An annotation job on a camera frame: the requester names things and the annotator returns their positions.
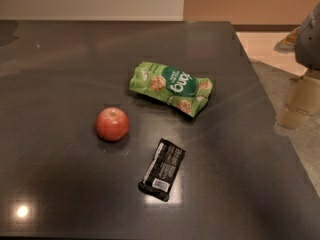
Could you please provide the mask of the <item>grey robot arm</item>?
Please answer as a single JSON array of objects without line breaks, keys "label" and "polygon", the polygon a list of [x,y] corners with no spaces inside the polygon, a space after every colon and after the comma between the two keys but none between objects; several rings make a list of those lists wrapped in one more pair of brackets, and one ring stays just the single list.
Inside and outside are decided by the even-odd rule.
[{"label": "grey robot arm", "polygon": [[300,25],[295,59],[307,71],[294,83],[277,119],[288,130],[300,128],[320,108],[320,3]]}]

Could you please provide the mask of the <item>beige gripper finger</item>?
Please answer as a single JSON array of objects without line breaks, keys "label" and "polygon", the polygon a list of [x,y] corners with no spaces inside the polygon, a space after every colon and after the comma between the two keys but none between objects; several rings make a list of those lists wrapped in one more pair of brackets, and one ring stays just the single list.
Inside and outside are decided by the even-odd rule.
[{"label": "beige gripper finger", "polygon": [[299,78],[290,92],[279,125],[286,129],[300,128],[320,108],[320,81]]}]

